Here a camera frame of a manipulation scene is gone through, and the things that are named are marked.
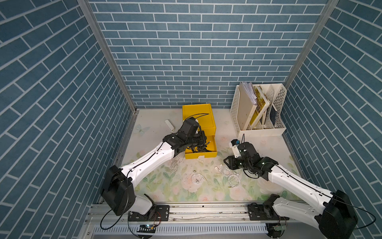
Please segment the yellow drawer cabinet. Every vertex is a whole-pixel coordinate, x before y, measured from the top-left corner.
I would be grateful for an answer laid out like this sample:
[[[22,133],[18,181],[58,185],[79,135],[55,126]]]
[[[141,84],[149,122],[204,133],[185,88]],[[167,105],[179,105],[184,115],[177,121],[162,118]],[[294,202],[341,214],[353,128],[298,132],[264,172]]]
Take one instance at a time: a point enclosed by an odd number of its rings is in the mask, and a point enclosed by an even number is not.
[[[204,131],[207,137],[207,149],[210,152],[193,153],[186,149],[186,159],[202,159],[217,157],[217,146],[215,142],[216,123],[213,116],[211,104],[184,105],[182,106],[183,120],[194,118],[200,125],[199,131]]]

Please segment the black earphones coil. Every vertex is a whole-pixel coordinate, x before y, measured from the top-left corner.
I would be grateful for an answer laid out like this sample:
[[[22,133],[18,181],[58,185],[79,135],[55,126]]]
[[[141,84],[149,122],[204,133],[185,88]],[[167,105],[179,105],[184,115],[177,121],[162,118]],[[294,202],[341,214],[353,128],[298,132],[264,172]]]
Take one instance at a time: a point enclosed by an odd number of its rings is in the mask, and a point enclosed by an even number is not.
[[[210,152],[210,150],[207,149],[208,144],[209,144],[209,143],[205,143],[205,144],[197,144],[197,145],[191,145],[191,146],[189,147],[189,149],[190,149],[193,153]]]

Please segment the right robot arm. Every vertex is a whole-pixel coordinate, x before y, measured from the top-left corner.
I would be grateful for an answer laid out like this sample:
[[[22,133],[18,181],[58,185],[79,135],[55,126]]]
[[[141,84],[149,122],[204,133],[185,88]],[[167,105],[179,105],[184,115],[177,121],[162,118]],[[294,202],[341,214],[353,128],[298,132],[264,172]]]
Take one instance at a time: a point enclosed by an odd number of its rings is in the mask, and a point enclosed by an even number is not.
[[[261,157],[249,142],[234,139],[229,146],[233,155],[224,163],[230,170],[241,169],[247,177],[275,183],[303,200],[297,203],[271,194],[261,205],[248,205],[250,220],[294,219],[318,229],[327,239],[348,239],[360,229],[357,207],[345,192],[331,192],[302,179],[277,161]]]

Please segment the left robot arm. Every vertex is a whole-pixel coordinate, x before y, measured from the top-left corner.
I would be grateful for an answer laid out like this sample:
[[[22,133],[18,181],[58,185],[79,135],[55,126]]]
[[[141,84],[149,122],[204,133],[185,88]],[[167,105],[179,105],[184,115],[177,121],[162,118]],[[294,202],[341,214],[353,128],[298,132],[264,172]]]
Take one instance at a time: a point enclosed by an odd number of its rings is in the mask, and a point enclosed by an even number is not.
[[[149,196],[135,195],[137,185],[153,170],[178,154],[207,143],[207,136],[194,117],[183,121],[180,129],[165,136],[161,143],[138,160],[117,167],[113,165],[104,175],[100,195],[115,215],[126,212],[151,214],[155,203]]]

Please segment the small white rectangular device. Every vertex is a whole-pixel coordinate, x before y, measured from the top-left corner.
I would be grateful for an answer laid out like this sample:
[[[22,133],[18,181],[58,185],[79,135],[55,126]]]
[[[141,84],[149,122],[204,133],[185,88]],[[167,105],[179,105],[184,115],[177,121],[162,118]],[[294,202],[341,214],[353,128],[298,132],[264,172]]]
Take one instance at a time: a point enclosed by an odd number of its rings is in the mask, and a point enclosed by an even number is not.
[[[175,131],[175,127],[173,126],[173,124],[168,119],[165,120],[165,124],[168,126],[168,128],[170,129],[171,132]]]

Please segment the white perforated file organizer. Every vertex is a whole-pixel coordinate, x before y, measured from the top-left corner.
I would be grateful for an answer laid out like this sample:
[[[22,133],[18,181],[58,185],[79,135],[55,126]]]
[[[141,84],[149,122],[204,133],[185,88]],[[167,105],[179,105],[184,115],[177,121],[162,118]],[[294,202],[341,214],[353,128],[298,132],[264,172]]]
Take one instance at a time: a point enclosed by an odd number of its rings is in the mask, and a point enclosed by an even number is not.
[[[236,86],[230,115],[236,136],[269,137],[281,136],[286,127],[281,112],[287,90],[283,84],[252,85],[249,95],[248,84]]]

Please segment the beige folder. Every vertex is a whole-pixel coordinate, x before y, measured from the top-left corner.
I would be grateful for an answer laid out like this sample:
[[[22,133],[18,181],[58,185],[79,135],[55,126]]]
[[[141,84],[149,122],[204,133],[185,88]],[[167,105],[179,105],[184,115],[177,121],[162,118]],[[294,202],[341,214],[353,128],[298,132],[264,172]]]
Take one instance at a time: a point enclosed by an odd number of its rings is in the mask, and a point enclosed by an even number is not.
[[[241,130],[246,130],[257,107],[257,97],[250,82],[241,82],[237,120]]]

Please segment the yellow covered book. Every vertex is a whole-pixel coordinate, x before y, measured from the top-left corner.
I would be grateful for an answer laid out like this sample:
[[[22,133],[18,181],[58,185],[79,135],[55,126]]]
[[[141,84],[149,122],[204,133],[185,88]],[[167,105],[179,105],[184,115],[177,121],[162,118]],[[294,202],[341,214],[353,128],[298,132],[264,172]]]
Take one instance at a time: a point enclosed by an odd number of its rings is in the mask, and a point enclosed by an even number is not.
[[[250,120],[250,125],[252,129],[256,129],[259,128],[258,124],[263,124],[262,118],[266,115],[266,111],[270,105],[270,102],[266,95],[263,93],[260,86],[254,86],[253,91],[256,96],[256,109]]]

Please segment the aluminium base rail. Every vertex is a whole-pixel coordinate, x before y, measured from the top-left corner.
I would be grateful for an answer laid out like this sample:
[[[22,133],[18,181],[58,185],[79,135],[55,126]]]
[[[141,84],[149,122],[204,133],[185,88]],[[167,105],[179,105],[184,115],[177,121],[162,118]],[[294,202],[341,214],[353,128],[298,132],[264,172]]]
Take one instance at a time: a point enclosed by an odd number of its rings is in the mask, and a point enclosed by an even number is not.
[[[81,239],[266,239],[268,229],[282,225],[283,239],[322,239],[319,230],[295,220],[250,220],[247,202],[169,203],[153,231],[130,216],[108,214],[106,204],[92,205],[79,234]]]

